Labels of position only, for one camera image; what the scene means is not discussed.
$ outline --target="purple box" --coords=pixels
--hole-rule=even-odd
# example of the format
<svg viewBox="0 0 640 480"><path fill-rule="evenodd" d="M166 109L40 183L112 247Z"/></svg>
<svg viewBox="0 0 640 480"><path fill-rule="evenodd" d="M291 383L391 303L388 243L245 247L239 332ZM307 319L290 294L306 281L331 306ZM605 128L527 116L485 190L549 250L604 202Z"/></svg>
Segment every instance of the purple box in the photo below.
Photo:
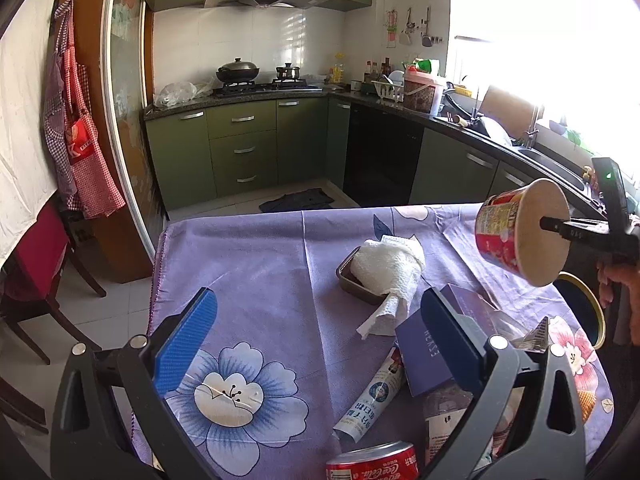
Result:
<svg viewBox="0 0 640 480"><path fill-rule="evenodd" d="M488 310L494 308L482 296L451 284L444 286L441 293L459 314L475 319L487 336L495 333L488 314ZM420 309L396 327L396 338L412 396L420 396L452 378L444 357L422 322Z"/></svg>

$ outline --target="red paper cup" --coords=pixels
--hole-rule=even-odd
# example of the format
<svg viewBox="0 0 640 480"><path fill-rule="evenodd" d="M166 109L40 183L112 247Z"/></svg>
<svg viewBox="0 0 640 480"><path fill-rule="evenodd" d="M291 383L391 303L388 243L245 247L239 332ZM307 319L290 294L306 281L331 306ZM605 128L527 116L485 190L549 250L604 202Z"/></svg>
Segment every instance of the red paper cup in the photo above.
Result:
<svg viewBox="0 0 640 480"><path fill-rule="evenodd" d="M569 242L540 228L540 219L569 219L569 205L555 182L528 186L487 199L476 217L476 246L482 257L533 286L552 283L564 267Z"/></svg>

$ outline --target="floor mat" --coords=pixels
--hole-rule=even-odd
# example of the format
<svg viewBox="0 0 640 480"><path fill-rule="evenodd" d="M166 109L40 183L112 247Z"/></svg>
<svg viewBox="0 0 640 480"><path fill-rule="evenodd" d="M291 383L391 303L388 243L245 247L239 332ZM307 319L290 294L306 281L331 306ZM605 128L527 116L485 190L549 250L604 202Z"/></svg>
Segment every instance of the floor mat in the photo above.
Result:
<svg viewBox="0 0 640 480"><path fill-rule="evenodd" d="M284 213L287 211L309 211L312 209L331 209L334 199L321 188L315 187L298 193L283 195L276 200L260 204L263 213Z"/></svg>

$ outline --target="tablecloth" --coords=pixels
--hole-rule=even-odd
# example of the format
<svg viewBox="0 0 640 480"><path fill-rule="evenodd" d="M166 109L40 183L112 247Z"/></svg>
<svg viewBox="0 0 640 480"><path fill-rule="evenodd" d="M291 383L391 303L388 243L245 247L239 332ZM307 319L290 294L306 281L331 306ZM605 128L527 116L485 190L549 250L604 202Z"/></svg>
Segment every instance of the tablecloth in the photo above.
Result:
<svg viewBox="0 0 640 480"><path fill-rule="evenodd" d="M552 338L568 349L578 389L593 405L586 459L612 418L609 385L596 352L550 285L533 288L486 263L473 240L479 204L321 210L197 218L170 225L156 256L149 333L180 312L201 286L218 298L218 318L187 376L167 403L223 479L321 479L336 454L385 442L414 443L422 460L422 401L403 388L357 445L332 426L360 395L393 338L361 340L374 310L338 286L335 269L368 238L417 237L426 258L424 289L447 283L474 290L521 322L551 319ZM210 387L225 390L212 398ZM152 456L134 421L134 445Z"/></svg>

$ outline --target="baking tray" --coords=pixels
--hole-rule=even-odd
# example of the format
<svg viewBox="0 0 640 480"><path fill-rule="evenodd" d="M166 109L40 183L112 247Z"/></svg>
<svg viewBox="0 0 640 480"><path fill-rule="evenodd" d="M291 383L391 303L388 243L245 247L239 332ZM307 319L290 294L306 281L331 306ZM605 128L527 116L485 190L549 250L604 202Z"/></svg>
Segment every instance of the baking tray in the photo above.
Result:
<svg viewBox="0 0 640 480"><path fill-rule="evenodd" d="M351 254L335 269L335 275L338 276L338 283L342 290L373 306L380 306L386 300L388 294L374 294L351 273L351 261L359 249L360 247L358 246L351 251Z"/></svg>

